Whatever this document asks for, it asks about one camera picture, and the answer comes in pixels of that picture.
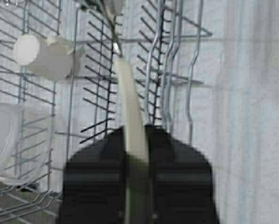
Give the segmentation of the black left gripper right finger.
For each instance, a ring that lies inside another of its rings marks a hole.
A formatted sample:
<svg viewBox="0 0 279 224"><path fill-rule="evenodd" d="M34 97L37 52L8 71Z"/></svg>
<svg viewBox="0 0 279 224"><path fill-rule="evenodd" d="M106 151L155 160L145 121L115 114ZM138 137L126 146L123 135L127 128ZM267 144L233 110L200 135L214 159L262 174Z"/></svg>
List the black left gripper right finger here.
<svg viewBox="0 0 279 224"><path fill-rule="evenodd" d="M212 166L196 148L145 126L157 224L218 224Z"/></svg>

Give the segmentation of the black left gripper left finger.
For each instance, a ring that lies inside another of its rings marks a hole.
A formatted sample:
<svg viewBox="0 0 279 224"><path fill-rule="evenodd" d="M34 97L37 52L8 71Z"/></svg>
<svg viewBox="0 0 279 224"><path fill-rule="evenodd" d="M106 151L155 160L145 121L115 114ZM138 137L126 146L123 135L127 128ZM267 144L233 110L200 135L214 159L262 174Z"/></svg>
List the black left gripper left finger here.
<svg viewBox="0 0 279 224"><path fill-rule="evenodd" d="M122 224L125 175L124 133L119 127L67 161L56 223Z"/></svg>

